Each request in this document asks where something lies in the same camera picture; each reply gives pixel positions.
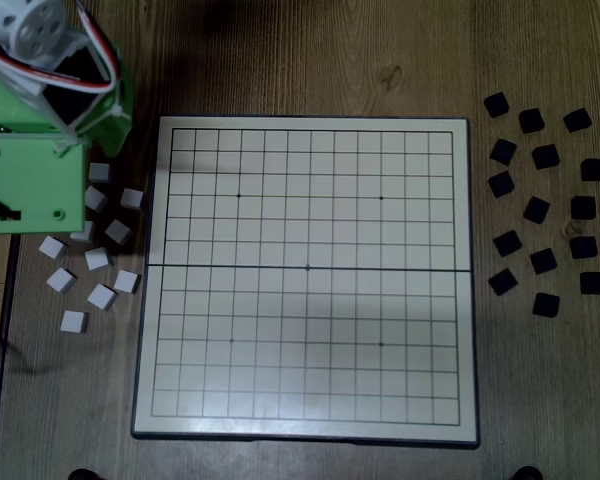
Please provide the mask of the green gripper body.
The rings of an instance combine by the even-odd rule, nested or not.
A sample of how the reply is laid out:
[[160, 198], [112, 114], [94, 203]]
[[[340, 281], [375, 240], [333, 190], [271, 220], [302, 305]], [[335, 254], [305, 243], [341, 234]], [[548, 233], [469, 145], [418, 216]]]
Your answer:
[[120, 153], [133, 120], [133, 81], [126, 69], [114, 90], [92, 94], [39, 83], [0, 71], [0, 129], [43, 134], [71, 144], [97, 144]]

